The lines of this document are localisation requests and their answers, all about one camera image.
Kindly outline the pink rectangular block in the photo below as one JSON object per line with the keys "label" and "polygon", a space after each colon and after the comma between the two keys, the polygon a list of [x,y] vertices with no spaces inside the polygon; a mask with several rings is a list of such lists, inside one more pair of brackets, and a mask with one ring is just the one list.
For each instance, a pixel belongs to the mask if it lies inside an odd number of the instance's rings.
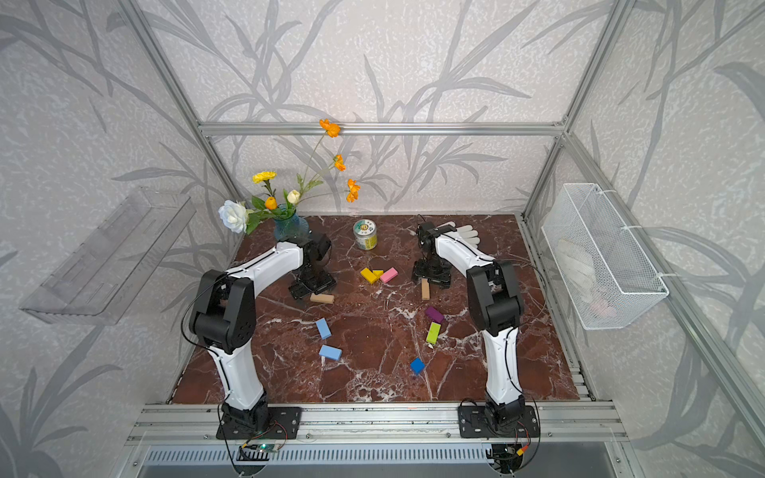
{"label": "pink rectangular block", "polygon": [[396,277],[398,277],[398,270],[396,270],[396,268],[390,268],[386,270],[384,274],[382,274],[381,280],[384,282],[384,284],[388,284],[388,282],[392,281],[392,279]]}

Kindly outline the purple block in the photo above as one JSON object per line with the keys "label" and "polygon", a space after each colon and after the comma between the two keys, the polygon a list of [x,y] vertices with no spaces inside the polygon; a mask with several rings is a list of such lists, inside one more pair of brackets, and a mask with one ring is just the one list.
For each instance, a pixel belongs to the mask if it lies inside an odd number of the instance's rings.
{"label": "purple block", "polygon": [[426,309],[426,316],[436,324],[442,324],[444,321],[444,315],[434,307],[428,307]]}

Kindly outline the yellow rectangular block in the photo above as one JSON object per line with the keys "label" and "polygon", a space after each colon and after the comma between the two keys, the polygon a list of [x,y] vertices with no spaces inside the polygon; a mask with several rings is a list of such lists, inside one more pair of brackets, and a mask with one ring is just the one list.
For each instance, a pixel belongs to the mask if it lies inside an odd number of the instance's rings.
{"label": "yellow rectangular block", "polygon": [[379,280],[379,277],[378,277],[378,275],[376,275],[376,274],[375,274],[375,273],[374,273],[372,270],[370,270],[369,268],[365,268],[365,269],[363,269],[363,270],[361,271],[361,275],[362,275],[362,277],[363,277],[365,280],[367,280],[367,281],[368,281],[370,284],[375,284],[375,283],[376,283],[376,282]]}

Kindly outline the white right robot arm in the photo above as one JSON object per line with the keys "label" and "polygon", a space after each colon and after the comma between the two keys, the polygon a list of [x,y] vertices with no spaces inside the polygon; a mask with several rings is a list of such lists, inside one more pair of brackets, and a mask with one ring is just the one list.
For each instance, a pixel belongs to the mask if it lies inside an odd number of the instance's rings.
{"label": "white right robot arm", "polygon": [[451,284],[451,271],[466,280],[468,312],[482,334],[487,360],[484,414],[492,431],[506,432],[522,418],[526,400],[518,374],[517,340],[525,305],[513,264],[478,249],[477,232],[451,223],[424,221],[416,229],[422,258],[412,280],[441,288]]}

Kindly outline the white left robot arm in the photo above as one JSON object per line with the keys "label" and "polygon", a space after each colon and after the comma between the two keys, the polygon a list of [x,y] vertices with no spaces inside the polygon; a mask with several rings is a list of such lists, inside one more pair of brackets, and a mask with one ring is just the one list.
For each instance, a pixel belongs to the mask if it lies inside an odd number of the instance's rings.
{"label": "white left robot arm", "polygon": [[231,422],[261,431],[268,420],[265,388],[251,353],[258,295],[290,273],[295,281],[289,292],[297,301],[329,291],[336,285],[326,270],[331,249],[326,234],[310,233],[305,240],[279,242],[225,272],[202,276],[188,327],[215,362],[225,393],[221,411]]}

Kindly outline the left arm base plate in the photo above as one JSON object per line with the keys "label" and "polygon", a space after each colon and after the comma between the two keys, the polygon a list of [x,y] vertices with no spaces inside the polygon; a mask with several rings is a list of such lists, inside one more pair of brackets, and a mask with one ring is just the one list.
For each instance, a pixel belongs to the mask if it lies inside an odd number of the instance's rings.
{"label": "left arm base plate", "polygon": [[298,406],[259,406],[253,410],[240,410],[223,404],[216,438],[296,439],[302,411]]}

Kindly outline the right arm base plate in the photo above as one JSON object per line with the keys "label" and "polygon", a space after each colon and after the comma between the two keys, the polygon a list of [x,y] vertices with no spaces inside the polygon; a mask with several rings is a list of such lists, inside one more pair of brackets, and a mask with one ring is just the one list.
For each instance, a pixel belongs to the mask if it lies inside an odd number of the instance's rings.
{"label": "right arm base plate", "polygon": [[519,404],[492,408],[462,404],[457,408],[457,423],[462,438],[538,438],[540,419],[534,406]]}

